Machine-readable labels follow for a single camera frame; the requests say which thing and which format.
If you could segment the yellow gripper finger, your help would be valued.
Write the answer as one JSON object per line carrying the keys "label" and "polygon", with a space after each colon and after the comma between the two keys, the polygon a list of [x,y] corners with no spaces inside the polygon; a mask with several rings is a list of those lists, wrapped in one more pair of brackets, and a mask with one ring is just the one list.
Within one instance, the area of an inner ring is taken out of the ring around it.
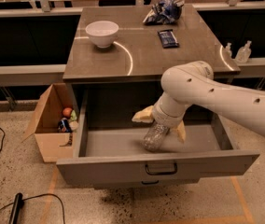
{"label": "yellow gripper finger", "polygon": [[152,116],[153,105],[138,111],[132,117],[132,122],[152,123],[154,121]]}
{"label": "yellow gripper finger", "polygon": [[178,126],[174,128],[174,132],[176,133],[178,140],[181,143],[184,143],[186,140],[186,129],[184,121],[181,121]]}

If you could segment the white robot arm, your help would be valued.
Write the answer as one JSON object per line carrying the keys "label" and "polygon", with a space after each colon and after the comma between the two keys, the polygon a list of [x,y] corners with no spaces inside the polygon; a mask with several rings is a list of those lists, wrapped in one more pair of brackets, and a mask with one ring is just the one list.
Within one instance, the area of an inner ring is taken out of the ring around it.
{"label": "white robot arm", "polygon": [[157,122],[184,141],[183,117],[189,107],[199,105],[265,137],[265,91],[215,82],[212,67],[203,61],[167,69],[160,84],[158,102],[137,112],[134,122]]}

